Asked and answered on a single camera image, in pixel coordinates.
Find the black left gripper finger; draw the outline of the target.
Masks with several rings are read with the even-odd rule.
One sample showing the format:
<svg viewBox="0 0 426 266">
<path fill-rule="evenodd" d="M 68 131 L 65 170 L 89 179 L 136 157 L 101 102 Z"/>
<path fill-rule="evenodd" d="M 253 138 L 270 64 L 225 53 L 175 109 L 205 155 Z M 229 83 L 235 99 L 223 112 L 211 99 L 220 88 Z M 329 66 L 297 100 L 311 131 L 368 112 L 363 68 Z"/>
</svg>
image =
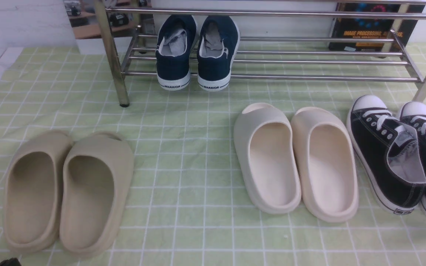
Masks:
<svg viewBox="0 0 426 266">
<path fill-rule="evenodd" d="M 21 263 L 18 258 L 10 258 L 1 261 L 0 266 L 21 266 Z"/>
</svg>

